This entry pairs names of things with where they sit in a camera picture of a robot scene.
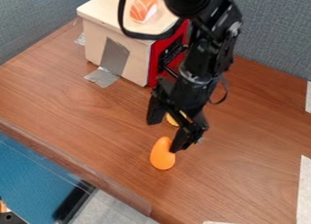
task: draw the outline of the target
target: orange object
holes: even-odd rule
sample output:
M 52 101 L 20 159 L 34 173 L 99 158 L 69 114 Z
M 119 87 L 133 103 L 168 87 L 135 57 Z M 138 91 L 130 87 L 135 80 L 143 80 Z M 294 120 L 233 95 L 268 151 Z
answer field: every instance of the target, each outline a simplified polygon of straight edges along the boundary
M 150 162 L 157 169 L 170 169 L 175 164 L 176 155 L 169 152 L 172 140 L 169 137 L 159 138 L 150 154 Z
M 135 0 L 130 15 L 134 21 L 144 24 L 156 13 L 156 10 L 156 0 Z
M 180 113 L 181 113 L 184 117 L 186 117 L 186 114 L 185 114 L 184 112 L 180 111 Z M 166 113 L 166 121 L 167 121 L 170 125 L 172 125 L 172 126 L 174 126 L 174 127 L 179 127 L 178 123 L 172 118 L 171 115 L 169 115 L 169 113 Z

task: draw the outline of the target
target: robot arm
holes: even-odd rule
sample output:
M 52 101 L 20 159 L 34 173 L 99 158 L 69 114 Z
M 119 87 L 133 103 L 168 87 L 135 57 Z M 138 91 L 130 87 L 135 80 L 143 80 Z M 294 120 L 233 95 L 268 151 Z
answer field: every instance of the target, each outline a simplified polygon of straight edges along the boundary
M 208 130 L 202 113 L 218 81 L 231 66 L 233 51 L 242 15 L 233 0 L 164 0 L 167 8 L 180 19 L 168 31 L 158 36 L 144 35 L 126 30 L 123 26 L 125 0 L 120 0 L 118 20 L 127 36 L 141 39 L 163 39 L 174 34 L 185 19 L 190 19 L 192 34 L 184 63 L 175 75 L 174 84 L 158 78 L 158 85 L 150 98 L 147 123 L 162 122 L 166 112 L 179 124 L 170 151 L 187 149 L 197 143 Z

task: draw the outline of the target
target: wooden table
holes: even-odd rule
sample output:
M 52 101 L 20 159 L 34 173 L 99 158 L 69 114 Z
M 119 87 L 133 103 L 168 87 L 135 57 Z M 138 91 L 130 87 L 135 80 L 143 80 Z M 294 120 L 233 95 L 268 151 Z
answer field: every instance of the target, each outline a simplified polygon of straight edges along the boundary
M 1 131 L 144 213 L 151 204 L 162 223 L 296 222 L 300 158 L 311 157 L 306 81 L 237 57 L 228 100 L 205 109 L 204 142 L 159 171 L 151 147 L 176 129 L 145 123 L 150 89 L 84 79 L 95 66 L 74 43 L 82 30 L 72 22 L 1 67 Z

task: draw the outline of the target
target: gray carpet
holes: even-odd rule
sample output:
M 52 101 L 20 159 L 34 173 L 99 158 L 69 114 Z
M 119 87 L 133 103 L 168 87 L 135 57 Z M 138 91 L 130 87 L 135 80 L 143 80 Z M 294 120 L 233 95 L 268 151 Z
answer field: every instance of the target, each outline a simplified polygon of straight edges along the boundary
M 244 15 L 236 52 L 311 80 L 311 0 L 236 0 Z
M 96 191 L 70 224 L 158 224 L 102 190 Z
M 0 65 L 72 20 L 88 0 L 0 0 Z

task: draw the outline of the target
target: gray wall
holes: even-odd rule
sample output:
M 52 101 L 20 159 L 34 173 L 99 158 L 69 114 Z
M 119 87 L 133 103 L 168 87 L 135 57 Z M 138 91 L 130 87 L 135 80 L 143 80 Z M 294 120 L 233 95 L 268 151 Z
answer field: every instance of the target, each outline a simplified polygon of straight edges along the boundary
M 75 17 L 87 0 L 0 0 L 0 65 Z
M 236 0 L 244 14 L 236 52 L 311 80 L 311 0 Z

